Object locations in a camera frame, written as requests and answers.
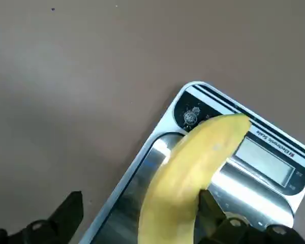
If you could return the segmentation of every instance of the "yellow banana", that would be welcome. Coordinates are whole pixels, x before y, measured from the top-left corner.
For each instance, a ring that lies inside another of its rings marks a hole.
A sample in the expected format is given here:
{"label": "yellow banana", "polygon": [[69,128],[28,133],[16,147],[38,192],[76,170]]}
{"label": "yellow banana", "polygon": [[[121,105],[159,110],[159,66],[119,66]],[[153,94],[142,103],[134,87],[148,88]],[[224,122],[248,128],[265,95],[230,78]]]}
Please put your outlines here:
{"label": "yellow banana", "polygon": [[139,218],[138,244],[192,244],[200,190],[231,156],[250,128],[243,114],[200,124],[172,150],[147,189]]}

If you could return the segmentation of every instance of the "black stripe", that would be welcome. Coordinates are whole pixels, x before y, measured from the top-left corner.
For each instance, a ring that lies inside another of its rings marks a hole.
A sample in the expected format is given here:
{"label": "black stripe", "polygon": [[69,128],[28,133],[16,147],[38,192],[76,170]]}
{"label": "black stripe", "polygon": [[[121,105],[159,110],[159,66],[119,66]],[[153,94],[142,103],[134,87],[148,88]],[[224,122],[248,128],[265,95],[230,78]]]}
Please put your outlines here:
{"label": "black stripe", "polygon": [[[199,90],[200,92],[202,92],[203,94],[207,95],[208,97],[210,97],[210,95],[208,93],[206,93],[204,90],[202,90],[200,87],[198,87],[197,85],[193,86],[195,89]],[[261,124],[262,126],[264,126],[265,128],[267,128],[268,130],[270,130],[271,132],[273,132],[274,134],[276,134],[277,136],[279,136],[280,138],[288,141],[290,144],[292,144],[293,146],[295,146],[296,148],[298,148],[299,150],[301,150],[302,152],[305,153],[305,149],[302,148],[301,146],[297,145],[295,142],[291,141],[290,139],[288,139],[287,137],[285,137],[284,135],[278,133],[276,130],[274,130],[273,128],[271,128],[270,126],[268,126],[267,124],[265,124],[264,122],[262,122],[261,120],[259,120],[258,118],[255,118],[253,115],[251,115],[250,113],[246,112],[244,109],[238,107],[236,104],[234,104],[233,102],[229,101],[228,99],[224,98],[223,96],[221,96],[220,94],[216,93],[215,91],[213,91],[212,89],[210,89],[207,86],[203,86],[204,89],[208,90],[210,93],[212,93],[213,95],[215,95],[216,97],[218,97],[219,99],[222,99],[223,101],[225,101],[226,103],[230,104],[231,106],[235,107],[235,109],[237,109],[238,111],[240,111],[241,113],[247,115],[248,117],[252,118],[253,120],[255,120],[257,123]],[[226,107],[227,109],[229,109],[230,111],[237,113],[234,109],[230,108],[229,106],[225,105],[224,103],[220,102],[217,100],[218,103],[222,104],[224,107]],[[260,128],[258,125],[256,125],[255,123],[252,122],[252,124],[257,127],[260,130],[263,130],[262,128]],[[285,145],[287,148],[289,148],[290,150],[294,151],[296,154],[300,155],[301,157],[303,157],[305,159],[305,156],[300,154],[299,152],[295,151],[294,149],[292,149],[290,146],[288,146],[286,143],[284,143],[281,139],[279,139],[276,136],[273,136],[273,138],[275,138],[277,141],[279,141],[281,144]]]}

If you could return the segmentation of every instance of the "electronic scale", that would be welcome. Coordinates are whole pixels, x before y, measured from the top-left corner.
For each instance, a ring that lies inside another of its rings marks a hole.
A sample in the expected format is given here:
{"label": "electronic scale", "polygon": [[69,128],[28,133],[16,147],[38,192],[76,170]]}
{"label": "electronic scale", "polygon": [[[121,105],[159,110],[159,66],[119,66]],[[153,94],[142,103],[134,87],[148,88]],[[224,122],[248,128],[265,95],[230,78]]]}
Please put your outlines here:
{"label": "electronic scale", "polygon": [[222,210],[255,228],[293,226],[305,195],[305,145],[211,85],[185,85],[85,233],[81,244],[136,244],[146,189],[176,143],[200,122],[244,113],[252,126],[208,188]]}

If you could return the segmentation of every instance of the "scale logo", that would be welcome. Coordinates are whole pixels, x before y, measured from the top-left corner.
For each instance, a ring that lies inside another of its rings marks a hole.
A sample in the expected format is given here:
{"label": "scale logo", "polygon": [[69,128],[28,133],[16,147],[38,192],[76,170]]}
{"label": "scale logo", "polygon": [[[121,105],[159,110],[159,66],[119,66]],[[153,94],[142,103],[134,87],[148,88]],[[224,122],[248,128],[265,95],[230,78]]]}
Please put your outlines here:
{"label": "scale logo", "polygon": [[193,126],[198,121],[200,111],[199,107],[193,107],[191,110],[186,111],[183,115],[185,124]]}
{"label": "scale logo", "polygon": [[281,144],[279,144],[278,142],[276,142],[274,139],[272,139],[268,135],[264,134],[263,132],[257,131],[256,133],[258,134],[258,136],[261,139],[263,139],[264,141],[268,142],[270,145],[275,145],[278,149],[280,149],[280,151],[284,152],[285,154],[287,154],[291,158],[293,158],[295,156],[295,153],[292,153],[289,149],[287,149],[286,147],[282,146]]}

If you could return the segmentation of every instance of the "gray table surface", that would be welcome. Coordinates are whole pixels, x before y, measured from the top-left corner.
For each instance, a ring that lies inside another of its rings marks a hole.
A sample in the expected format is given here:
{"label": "gray table surface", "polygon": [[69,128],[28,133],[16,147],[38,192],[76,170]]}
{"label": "gray table surface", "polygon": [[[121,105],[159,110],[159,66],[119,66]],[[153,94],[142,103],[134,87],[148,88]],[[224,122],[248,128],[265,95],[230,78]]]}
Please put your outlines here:
{"label": "gray table surface", "polygon": [[0,0],[0,227],[82,190],[79,241],[191,80],[305,143],[305,0]]}

